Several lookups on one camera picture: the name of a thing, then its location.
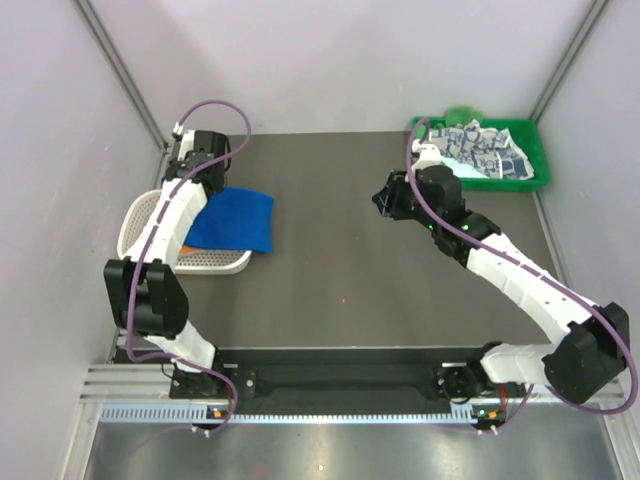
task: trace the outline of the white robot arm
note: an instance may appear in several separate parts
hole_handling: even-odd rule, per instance
[[[216,348],[203,339],[188,320],[189,304],[174,272],[193,221],[208,198],[224,188],[224,167],[214,165],[192,179],[185,180],[184,177],[228,149],[227,137],[219,133],[180,132],[166,170],[160,199],[147,225],[127,250],[124,259],[109,260],[105,267],[105,281],[116,324],[126,328],[131,271],[141,260],[148,244],[144,254],[144,275],[136,296],[135,332],[165,353],[175,356],[176,367],[184,372],[198,373],[200,370],[176,360],[211,369],[217,358]]]
[[[412,147],[412,169],[431,209],[457,230],[518,262],[506,261],[442,228],[419,205],[405,171],[392,171],[385,187],[374,195],[372,200],[380,213],[394,220],[416,220],[427,227],[440,251],[498,288],[549,339],[543,345],[494,342],[480,349],[469,362],[477,384],[475,393],[516,382],[551,386],[573,403],[587,401],[627,367],[611,335],[583,306],[567,298],[573,292],[564,286],[554,288],[548,272],[522,254],[497,225],[465,207],[461,182],[450,168],[440,164],[437,147],[417,140]],[[576,297],[602,314],[629,344],[629,319],[621,307],[610,303],[601,308]]]

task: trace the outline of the blue towel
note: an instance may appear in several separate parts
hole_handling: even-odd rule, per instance
[[[227,187],[209,199],[184,244],[206,250],[271,253],[273,203],[273,197],[264,193]]]

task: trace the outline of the white basket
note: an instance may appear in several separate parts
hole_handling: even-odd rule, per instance
[[[151,190],[140,195],[129,207],[118,237],[117,252],[120,259],[124,258],[124,254],[142,234],[142,229],[149,221],[161,192],[161,190]],[[181,255],[178,257],[176,273],[230,275],[242,271],[250,258],[250,251],[241,250],[206,250],[201,253]]]

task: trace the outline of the white wall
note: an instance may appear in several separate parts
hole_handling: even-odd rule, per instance
[[[640,3],[612,2],[542,119],[543,202],[571,281],[631,316],[640,361]],[[640,425],[640,403],[635,406]]]
[[[164,130],[213,97],[295,133],[403,130],[456,104],[528,116],[591,0],[93,3]]]
[[[158,152],[70,1],[3,5],[0,65],[0,477],[46,479],[111,344],[102,268]]]

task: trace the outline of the green plastic bin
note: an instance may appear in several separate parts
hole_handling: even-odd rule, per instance
[[[413,119],[412,125],[415,126],[423,117]],[[444,125],[444,117],[429,117],[431,125]],[[536,124],[531,120],[523,118],[485,118],[482,127],[493,127],[498,130],[508,128],[511,137],[516,144],[527,154],[529,162],[533,166],[534,177],[529,180],[513,180],[495,178],[461,178],[462,188],[465,190],[492,190],[499,192],[535,192],[540,187],[547,185],[551,180],[549,168],[547,167],[547,159],[544,155],[544,149],[540,142],[540,135]],[[424,133],[424,130],[418,131],[418,138]]]

